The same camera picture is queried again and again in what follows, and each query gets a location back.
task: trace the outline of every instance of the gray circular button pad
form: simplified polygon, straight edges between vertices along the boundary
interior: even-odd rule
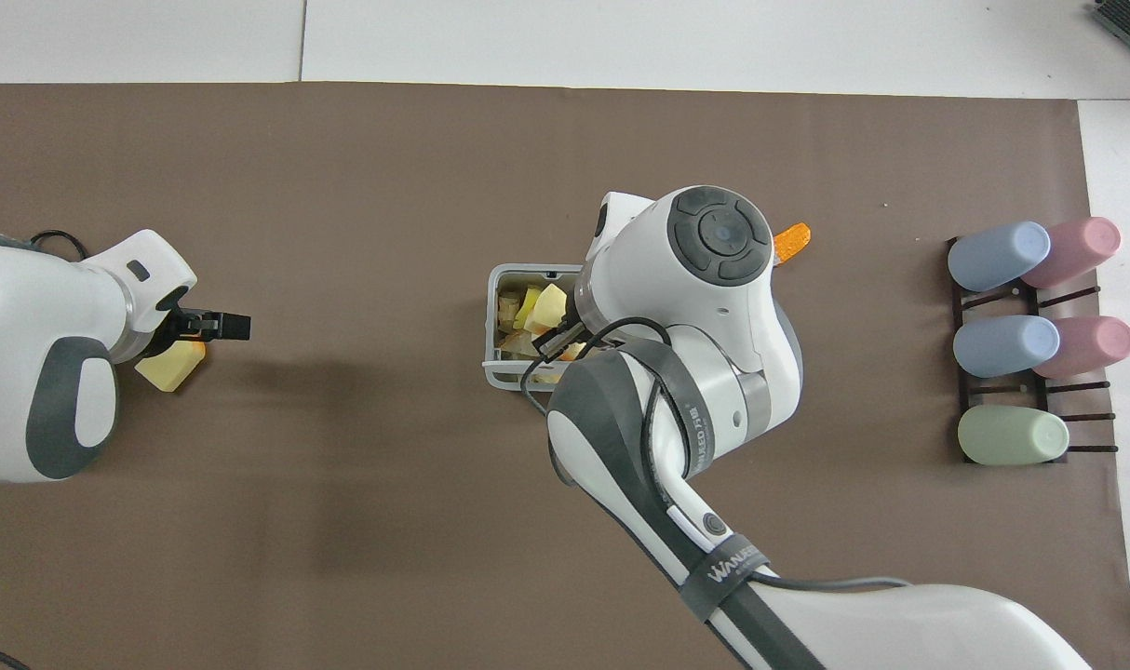
[[[718,286],[748,284],[773,254],[773,233],[759,209],[715,186],[687,188],[673,198],[668,243],[685,270]]]

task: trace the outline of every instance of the white basket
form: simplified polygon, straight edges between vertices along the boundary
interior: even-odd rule
[[[556,284],[562,292],[572,293],[581,271],[582,267],[579,264],[536,263],[503,263],[492,271],[487,280],[487,342],[485,342],[487,348],[484,353],[484,374],[489,385],[504,391],[519,391],[520,376],[532,364],[528,360],[501,359],[498,343],[502,341],[502,334],[496,321],[498,294],[519,293],[523,296],[528,286],[544,288],[549,284]],[[549,362],[540,365],[534,374],[560,374],[566,367],[568,362]],[[556,384],[528,384],[528,389],[532,391],[551,391],[554,386]]]

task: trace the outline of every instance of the pink cup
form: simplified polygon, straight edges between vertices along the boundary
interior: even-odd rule
[[[1049,255],[1026,271],[1025,284],[1050,288],[1094,270],[1119,251],[1119,228],[1102,217],[1083,218],[1049,229]]]
[[[1130,325],[1113,316],[1053,319],[1062,345],[1058,355],[1033,368],[1042,377],[1074,377],[1130,355]]]

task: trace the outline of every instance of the plastic container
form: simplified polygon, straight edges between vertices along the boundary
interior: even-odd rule
[[[1025,272],[1024,281],[1051,288],[1094,270],[1119,251],[1119,228],[1102,217],[1080,218],[1049,229],[1050,251],[1041,264]]]
[[[499,332],[496,321],[496,303],[501,293],[522,294],[528,286],[544,288],[556,284],[562,292],[572,293],[582,267],[579,264],[504,263],[495,267],[487,280],[487,334],[484,349],[484,374],[489,385],[504,391],[519,391],[520,376],[532,362],[505,360],[498,345],[505,334]],[[568,368],[568,362],[551,362],[540,365],[534,374],[560,374]],[[532,391],[551,391],[556,384],[530,383]]]
[[[977,406],[962,415],[958,444],[971,461],[982,465],[1031,465],[1066,453],[1070,430],[1048,411]]]
[[[1058,355],[1060,336],[1049,319],[1011,314],[977,319],[953,336],[953,357],[975,377],[999,377]]]
[[[1058,355],[1033,368],[1042,377],[1074,377],[1130,355],[1130,325],[1113,316],[1054,319],[1062,346]]]
[[[970,292],[990,292],[1037,267],[1049,247],[1049,233],[1036,221],[996,226],[949,246],[949,275]]]

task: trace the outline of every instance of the brown mat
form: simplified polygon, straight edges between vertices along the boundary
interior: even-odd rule
[[[1087,214],[1071,102],[453,86],[0,86],[0,232],[153,228],[254,317],[113,444],[0,487],[0,647],[35,668],[710,668],[732,659],[562,487],[479,367],[501,262],[580,262],[608,190],[747,194],[798,416],[696,488],[791,577],[1024,603],[1130,668],[1113,454],[964,465],[944,241]]]

